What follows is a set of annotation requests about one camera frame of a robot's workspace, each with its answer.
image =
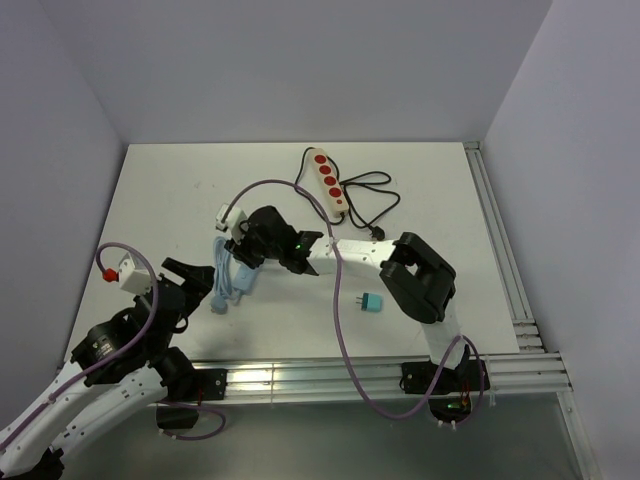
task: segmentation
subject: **tabletop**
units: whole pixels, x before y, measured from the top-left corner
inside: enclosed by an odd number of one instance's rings
[[[482,208],[460,143],[314,143],[337,162],[341,177],[383,170],[389,188],[402,196],[380,226],[388,239],[415,232],[457,271],[457,293],[447,314],[484,354],[519,351]],[[161,272],[166,257],[194,265],[213,263],[215,216],[243,187],[265,178],[292,181],[308,144],[131,145],[107,215],[101,243],[117,241],[140,250]],[[301,185],[322,195],[313,172]],[[391,201],[354,188],[358,211],[371,218]],[[247,214],[275,206],[296,230],[324,231],[304,198],[282,185],[258,187],[239,203]],[[349,222],[338,238],[368,240]],[[105,265],[117,266],[124,252],[107,250]],[[193,360],[262,360],[338,357],[332,320],[334,278],[299,276],[267,261],[251,295],[224,315],[211,312],[210,297],[190,317],[173,345]],[[379,313],[363,312],[356,297],[383,296]],[[88,330],[132,304],[130,294],[89,274],[67,355]],[[346,277],[341,319],[350,355],[428,355],[421,324],[407,317],[379,279]]]

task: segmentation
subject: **black cable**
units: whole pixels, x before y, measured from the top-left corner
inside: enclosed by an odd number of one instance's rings
[[[294,184],[298,185],[300,183],[300,179],[302,178],[302,173],[304,172],[304,166],[305,166],[305,159],[307,156],[307,152],[311,149],[313,149],[314,147],[308,147],[305,149],[305,151],[302,153],[302,160],[300,161],[300,170],[298,170],[298,175],[296,176],[295,181],[293,182]],[[353,224],[354,227],[356,227],[359,230],[363,230],[365,228],[369,229],[371,231],[371,236],[373,238],[375,238],[376,240],[384,240],[384,230],[382,230],[380,227],[375,226],[374,224],[380,220],[383,216],[385,216],[387,213],[389,213],[391,210],[393,210],[399,203],[400,200],[402,199],[400,197],[400,194],[397,192],[394,192],[392,190],[384,190],[381,188],[377,188],[381,185],[388,185],[391,183],[392,178],[391,175],[389,175],[387,172],[383,172],[380,170],[372,170],[370,172],[365,172],[365,173],[361,173],[360,175],[356,175],[355,177],[351,177],[351,178],[347,178],[346,180],[340,180],[340,169],[338,168],[338,165],[336,164],[336,162],[329,156],[327,156],[327,158],[329,159],[329,162],[331,162],[331,165],[333,166],[333,168],[336,171],[336,178],[338,180],[338,184],[342,187],[342,191],[344,193],[344,198],[347,201],[347,204],[349,205],[349,219],[351,220],[351,223]],[[369,181],[356,181],[356,180],[361,180],[365,177],[369,177],[372,175],[381,175],[382,177],[384,177],[383,180],[378,180],[378,181],[373,181],[373,180],[369,180]],[[348,189],[349,187],[361,187],[361,188],[366,188],[369,191],[372,192],[376,192],[376,193],[382,193],[384,195],[391,195],[393,197],[395,197],[394,202],[389,205],[387,208],[385,208],[384,210],[382,210],[382,212],[380,212],[378,215],[376,215],[372,220],[370,221],[366,221],[362,215],[360,215],[360,213],[358,213],[358,210],[356,209],[353,200],[351,199],[351,196],[349,195]],[[302,192],[298,192],[296,190],[296,193],[304,198],[307,199],[307,201],[311,204],[311,206],[313,207],[313,209],[315,210],[315,212],[318,214],[319,217],[322,218],[322,215],[320,214],[320,212],[318,211],[318,208],[313,204],[313,202],[307,198],[307,196],[302,193]],[[340,220],[338,220],[337,222],[331,222],[331,225],[341,225],[342,223],[344,223],[346,219],[346,216],[343,214],[341,214],[341,218]]]

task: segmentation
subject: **purple cable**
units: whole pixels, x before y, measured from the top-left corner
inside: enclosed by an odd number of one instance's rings
[[[222,413],[220,410],[217,410],[215,408],[207,407],[206,405],[190,405],[188,403],[176,403],[176,402],[166,402],[166,401],[161,401],[158,403],[167,405],[169,407],[186,408],[188,410],[196,410],[198,412],[213,413],[214,415],[217,415],[218,417],[220,417],[220,426],[216,428],[213,432],[207,433],[205,435],[187,437],[185,435],[176,435],[175,433],[167,432],[166,430],[162,431],[163,435],[166,435],[167,437],[175,438],[176,440],[182,440],[185,442],[197,442],[199,440],[207,440],[208,438],[215,437],[220,432],[222,432],[222,430],[224,430],[225,425],[227,424],[227,417],[224,413]]]
[[[235,196],[235,198],[229,204],[229,207],[227,208],[227,211],[225,212],[224,216],[222,217],[222,222],[224,222],[227,219],[227,216],[231,212],[231,209],[235,206],[236,203],[238,203],[238,200],[240,200],[240,198],[245,193],[247,193],[249,190],[254,189],[255,187],[258,187],[260,185],[266,185],[266,184],[287,185],[293,188],[294,190],[297,190],[303,193],[316,207],[318,207],[318,211],[320,212],[322,219],[327,225],[327,232],[329,233],[329,237],[331,239],[331,248],[333,248],[333,251],[336,255],[336,264],[337,264],[336,282],[333,289],[333,323],[336,330],[336,336],[338,337],[338,345],[340,346],[340,353],[342,354],[342,359],[344,360],[345,366],[347,367],[347,372],[349,372],[349,377],[351,377],[351,381],[353,382],[353,385],[356,387],[356,390],[358,391],[362,399],[365,401],[365,403],[369,405],[373,410],[375,410],[378,414],[382,415],[383,417],[389,418],[391,420],[404,420],[416,414],[424,406],[424,404],[427,403],[427,401],[429,400],[429,397],[431,396],[433,389],[438,383],[438,379],[442,374],[444,365],[447,359],[449,358],[449,355],[453,351],[453,348],[456,346],[456,344],[460,340],[464,339],[464,341],[467,342],[471,347],[471,349],[473,350],[473,353],[475,354],[476,360],[478,362],[479,371],[482,372],[482,374],[480,375],[480,392],[478,394],[478,402],[476,406],[471,410],[471,413],[469,413],[469,415],[465,417],[463,420],[461,420],[460,422],[457,422],[457,425],[461,425],[467,422],[475,414],[476,410],[482,403],[482,398],[484,396],[484,370],[482,369],[482,361],[480,360],[480,355],[478,354],[478,350],[476,349],[476,346],[465,335],[456,335],[456,337],[451,341],[451,344],[445,351],[442,357],[442,360],[440,361],[440,365],[438,365],[438,368],[436,370],[435,375],[433,376],[433,380],[431,380],[431,384],[429,385],[429,388],[424,393],[420,401],[416,404],[416,406],[413,407],[411,410],[405,413],[400,413],[400,414],[387,412],[385,409],[380,407],[375,401],[373,401],[369,397],[369,395],[367,395],[367,392],[364,390],[362,383],[360,383],[360,379],[358,378],[355,368],[353,367],[353,363],[351,362],[351,358],[349,357],[349,352],[347,352],[347,346],[344,342],[344,337],[342,335],[342,328],[340,326],[340,284],[342,280],[343,260],[342,260],[342,256],[340,255],[340,251],[338,250],[338,247],[333,238],[333,228],[331,226],[329,216],[327,215],[327,212],[325,211],[325,209],[322,207],[322,204],[307,190],[305,190],[304,188],[292,182],[288,182],[286,180],[277,180],[277,179],[260,180],[259,182],[252,183],[251,185],[243,188],[240,191],[240,193],[238,193]]]
[[[60,395],[62,395],[71,385],[75,384],[78,380],[81,380],[87,375],[90,375],[91,373],[95,372],[97,369],[102,368],[106,364],[112,362],[119,356],[131,350],[131,348],[136,343],[138,343],[142,337],[144,337],[144,335],[147,333],[147,331],[151,327],[151,323],[153,322],[153,319],[156,316],[156,312],[158,311],[158,279],[156,278],[156,274],[153,270],[153,267],[151,266],[151,263],[149,263],[149,261],[145,258],[145,256],[142,255],[135,248],[130,247],[129,245],[125,245],[124,243],[108,242],[98,247],[98,249],[96,250],[96,256],[95,256],[96,265],[98,265],[98,268],[103,273],[105,271],[105,268],[104,268],[104,265],[102,264],[102,260],[100,259],[100,254],[106,248],[111,248],[111,247],[122,248],[123,250],[126,250],[127,252],[129,252],[131,255],[134,255],[142,262],[144,267],[149,272],[149,276],[151,277],[153,300],[151,301],[151,310],[149,310],[149,317],[147,318],[147,321],[145,322],[144,326],[140,329],[138,334],[135,337],[133,337],[131,341],[127,343],[124,347],[120,348],[119,350],[116,350],[109,356],[103,358],[95,365],[92,365],[86,370],[83,370],[77,375],[71,377],[69,380],[63,383],[57,390],[55,390],[51,395],[49,395],[47,397],[48,399],[47,403],[38,405],[38,407],[36,407],[36,409],[33,412],[31,412],[18,427],[16,427],[13,430],[13,432],[11,432],[11,434],[7,438],[5,438],[5,440],[2,443],[0,443],[0,452],[2,452],[3,450],[6,450],[6,448],[11,444],[11,442],[13,442],[13,440],[15,440],[16,437],[20,435],[25,428],[27,428],[51,403],[55,402],[55,400]]]

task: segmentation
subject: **purple hose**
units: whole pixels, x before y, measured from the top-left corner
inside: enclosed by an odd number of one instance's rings
[[[167,401],[161,401],[158,403],[167,405],[169,407],[186,408],[188,410],[197,410],[199,412],[213,413],[214,415],[217,415],[218,417],[220,417],[220,426],[216,428],[213,432],[207,433],[205,435],[187,437],[185,435],[176,435],[175,433],[167,432],[166,430],[162,431],[162,433],[167,437],[175,438],[176,440],[183,440],[185,442],[197,442],[199,440],[207,440],[208,438],[215,437],[220,432],[222,432],[222,430],[224,430],[224,426],[227,424],[227,417],[224,413],[222,413],[220,410],[217,410],[212,407],[208,407],[206,405],[189,405],[187,403],[176,403],[176,402],[167,402]]]
[[[353,363],[351,362],[351,358],[349,357],[349,352],[347,352],[347,346],[344,342],[344,337],[342,335],[342,328],[340,326],[340,284],[342,280],[343,260],[342,260],[342,256],[340,255],[340,251],[338,250],[338,246],[333,241],[334,240],[333,228],[331,226],[329,216],[327,215],[327,212],[322,207],[320,202],[313,195],[311,195],[311,193],[309,193],[307,190],[305,190],[304,188],[292,182],[288,182],[286,180],[277,180],[277,179],[261,180],[259,182],[252,183],[251,185],[245,187],[240,191],[240,193],[238,193],[238,195],[235,196],[235,198],[229,204],[229,207],[227,208],[227,211],[225,212],[224,216],[222,217],[222,221],[224,222],[226,220],[227,216],[231,212],[231,209],[235,206],[236,203],[238,203],[238,200],[240,200],[240,198],[245,193],[247,193],[249,190],[254,189],[255,187],[258,187],[260,185],[266,185],[266,184],[287,185],[293,188],[294,190],[297,190],[303,193],[316,207],[318,207],[318,211],[320,212],[322,219],[327,225],[327,232],[329,233],[329,237],[331,239],[331,246],[336,255],[336,264],[337,264],[336,282],[333,289],[333,322],[336,330],[336,336],[338,337],[338,345],[340,346],[340,353],[342,354],[342,359],[344,360],[345,366],[347,367],[347,371],[349,372],[349,377],[351,377],[351,381],[353,382],[353,385],[356,387],[356,390],[358,391],[358,393],[360,394],[360,396],[362,397],[362,399],[365,401],[367,405],[369,405],[378,414],[382,415],[385,418],[389,418],[391,420],[404,420],[416,414],[424,406],[424,404],[427,403],[427,401],[429,400],[429,397],[431,396],[431,393],[433,392],[433,389],[435,388],[436,384],[438,383],[438,379],[442,374],[442,370],[447,361],[447,358],[449,358],[449,355],[453,351],[453,348],[456,346],[456,344],[462,339],[464,339],[464,341],[471,346],[471,349],[473,350],[473,353],[475,354],[476,360],[478,362],[479,371],[484,372],[484,370],[482,369],[482,361],[480,360],[480,355],[478,354],[478,350],[476,349],[476,346],[468,337],[464,335],[457,335],[452,340],[451,344],[445,351],[445,354],[442,357],[442,360],[440,361],[440,365],[436,370],[433,380],[431,380],[431,384],[429,385],[429,388],[427,389],[423,397],[420,399],[420,401],[415,405],[415,407],[413,407],[412,409],[410,409],[405,413],[395,414],[395,413],[387,412],[385,409],[380,407],[375,401],[373,401],[369,397],[369,395],[367,395],[367,392],[364,390],[362,383],[360,383],[360,379],[358,378],[355,368],[353,367]],[[480,375],[480,392],[478,395],[478,402],[476,403],[476,406],[471,410],[471,413],[466,418],[464,418],[460,422],[457,422],[458,425],[465,423],[475,414],[476,410],[482,403],[483,396],[484,396],[484,373]]]
[[[105,268],[104,268],[104,265],[102,264],[102,260],[100,259],[100,254],[106,248],[111,248],[111,247],[122,248],[123,250],[126,250],[127,252],[129,252],[131,255],[137,257],[149,272],[149,276],[151,277],[153,300],[151,301],[151,310],[149,310],[149,317],[147,318],[147,321],[145,322],[144,326],[140,329],[138,334],[135,337],[133,337],[131,341],[127,343],[124,347],[120,348],[119,350],[116,350],[111,355],[103,358],[95,365],[92,365],[86,370],[83,370],[77,375],[71,377],[69,380],[63,383],[57,390],[51,393],[51,395],[47,397],[49,402],[38,405],[38,407],[33,412],[31,412],[24,419],[24,421],[19,426],[17,426],[7,438],[5,438],[5,440],[2,443],[0,443],[0,452],[2,452],[3,450],[6,450],[6,448],[11,444],[11,442],[13,442],[13,440],[15,440],[16,437],[20,435],[24,431],[24,429],[27,428],[50,405],[50,403],[55,402],[55,400],[58,397],[60,397],[60,395],[62,395],[71,385],[75,384],[77,381],[83,379],[87,375],[90,375],[91,373],[95,372],[99,368],[104,367],[106,364],[112,362],[119,356],[131,350],[131,348],[133,348],[133,346],[136,343],[138,343],[140,339],[142,339],[142,337],[144,337],[144,335],[147,333],[149,328],[151,328],[153,319],[156,316],[156,312],[158,311],[158,279],[156,278],[156,274],[153,270],[153,267],[151,266],[151,263],[149,263],[149,261],[144,257],[144,255],[142,255],[135,248],[130,247],[129,245],[125,245],[124,243],[108,242],[98,247],[98,249],[96,250],[96,256],[95,256],[96,264],[98,265],[98,268],[100,269],[100,271],[103,273],[105,271]]]

